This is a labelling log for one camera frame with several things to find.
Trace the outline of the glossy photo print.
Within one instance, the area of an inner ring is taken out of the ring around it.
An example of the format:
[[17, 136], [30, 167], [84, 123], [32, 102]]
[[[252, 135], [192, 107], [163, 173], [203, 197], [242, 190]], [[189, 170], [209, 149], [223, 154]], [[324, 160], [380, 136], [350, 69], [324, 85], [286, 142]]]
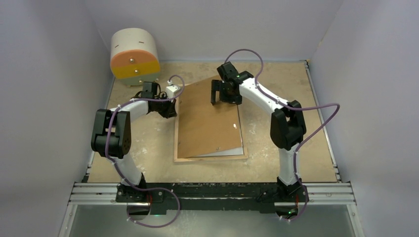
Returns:
[[244, 154], [244, 147], [237, 147], [225, 151], [217, 150], [214, 153], [197, 155], [196, 157], [223, 157], [223, 156], [242, 156]]

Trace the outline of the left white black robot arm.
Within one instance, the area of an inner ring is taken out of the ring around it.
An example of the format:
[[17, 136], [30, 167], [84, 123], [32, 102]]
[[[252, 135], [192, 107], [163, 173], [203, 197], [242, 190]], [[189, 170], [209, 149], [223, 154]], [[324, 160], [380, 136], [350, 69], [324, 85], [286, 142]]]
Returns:
[[166, 119], [175, 117], [176, 99], [183, 89], [171, 81], [165, 90], [157, 82], [145, 82], [128, 102], [96, 111], [91, 148], [111, 163], [135, 202], [146, 199], [148, 188], [130, 155], [131, 122], [149, 113], [158, 113]]

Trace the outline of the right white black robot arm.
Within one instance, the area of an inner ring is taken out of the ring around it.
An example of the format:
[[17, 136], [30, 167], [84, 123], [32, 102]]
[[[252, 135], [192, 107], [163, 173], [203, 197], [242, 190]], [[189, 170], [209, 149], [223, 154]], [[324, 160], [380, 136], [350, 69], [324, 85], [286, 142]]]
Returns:
[[249, 72], [238, 72], [231, 62], [219, 66], [217, 72], [220, 78], [211, 82], [212, 105], [217, 101], [240, 105], [247, 98], [271, 116], [270, 138], [280, 158], [277, 194], [284, 201], [291, 200], [301, 188], [296, 154], [306, 133], [301, 104], [275, 95]]

